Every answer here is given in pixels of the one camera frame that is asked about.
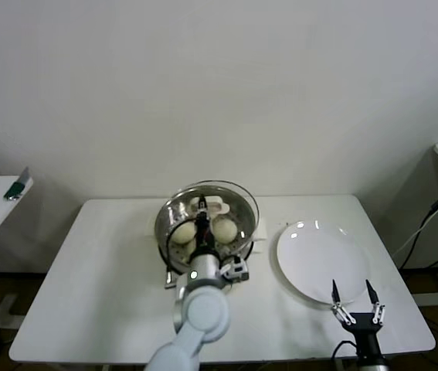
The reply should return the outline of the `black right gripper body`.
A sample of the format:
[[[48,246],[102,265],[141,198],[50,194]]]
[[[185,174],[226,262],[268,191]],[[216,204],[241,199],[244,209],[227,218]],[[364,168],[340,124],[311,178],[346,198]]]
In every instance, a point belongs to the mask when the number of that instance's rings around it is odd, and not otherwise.
[[[379,320],[373,314],[351,314],[355,322],[342,322],[342,327],[355,339],[358,359],[380,359],[381,350],[377,334],[381,329]]]

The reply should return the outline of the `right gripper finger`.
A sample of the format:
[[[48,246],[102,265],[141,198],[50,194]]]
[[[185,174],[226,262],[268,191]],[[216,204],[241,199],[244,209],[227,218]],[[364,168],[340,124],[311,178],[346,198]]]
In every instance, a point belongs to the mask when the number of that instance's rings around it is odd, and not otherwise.
[[[385,305],[380,302],[377,291],[373,288],[369,280],[366,281],[366,287],[372,304],[372,322],[375,325],[382,325],[385,317]]]
[[[355,325],[356,319],[346,310],[344,305],[341,303],[341,297],[338,291],[338,286],[335,280],[332,281],[332,306],[331,310],[336,317],[336,319],[343,325]]]

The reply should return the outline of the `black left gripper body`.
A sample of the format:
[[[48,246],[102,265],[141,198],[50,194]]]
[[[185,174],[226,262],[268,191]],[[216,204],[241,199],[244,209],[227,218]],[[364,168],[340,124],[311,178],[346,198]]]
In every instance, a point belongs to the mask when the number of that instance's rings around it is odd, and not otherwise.
[[[211,231],[211,227],[209,224],[203,224],[197,227],[197,233],[195,235],[195,250],[193,254],[216,254],[215,237]]]

